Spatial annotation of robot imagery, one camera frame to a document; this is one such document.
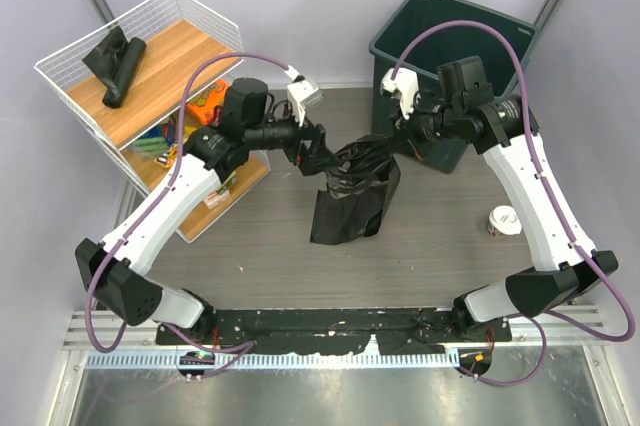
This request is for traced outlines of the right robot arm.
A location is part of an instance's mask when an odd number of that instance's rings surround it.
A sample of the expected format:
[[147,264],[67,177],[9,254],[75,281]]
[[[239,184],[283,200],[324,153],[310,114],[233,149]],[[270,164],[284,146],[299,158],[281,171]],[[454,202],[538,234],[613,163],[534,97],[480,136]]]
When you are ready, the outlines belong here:
[[446,139],[471,144],[503,186],[532,257],[530,268],[455,299],[453,332],[472,341],[497,318],[532,318],[581,296],[601,274],[614,273],[618,260],[598,250],[578,224],[550,168],[536,168],[546,156],[541,136],[525,134],[521,98],[495,97],[477,56],[439,66],[438,76],[443,96],[429,106],[416,72],[385,74],[381,90],[399,102],[396,130],[414,149]]

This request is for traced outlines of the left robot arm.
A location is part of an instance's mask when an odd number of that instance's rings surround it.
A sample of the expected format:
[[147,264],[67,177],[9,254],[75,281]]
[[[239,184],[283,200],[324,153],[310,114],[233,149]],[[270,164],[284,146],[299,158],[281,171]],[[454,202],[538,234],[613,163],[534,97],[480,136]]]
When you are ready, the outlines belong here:
[[248,162],[254,150],[281,150],[305,176],[336,163],[325,130],[306,117],[320,88],[297,77],[286,88],[285,113],[277,118],[267,85],[240,78],[228,87],[217,121],[193,132],[178,161],[139,207],[100,242],[83,239],[75,249],[81,280],[127,326],[147,320],[170,323],[190,343],[213,333],[211,307],[199,296],[162,286],[147,275],[164,244],[191,211]]

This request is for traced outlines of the black trash bag roll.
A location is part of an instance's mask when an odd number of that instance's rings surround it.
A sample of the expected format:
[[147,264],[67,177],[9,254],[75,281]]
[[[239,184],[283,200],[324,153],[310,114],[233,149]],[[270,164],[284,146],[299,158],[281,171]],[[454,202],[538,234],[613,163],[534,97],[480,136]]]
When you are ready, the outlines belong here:
[[142,39],[132,37],[128,40],[123,29],[115,26],[82,59],[85,66],[105,86],[102,103],[106,107],[118,109],[122,106],[146,47]]

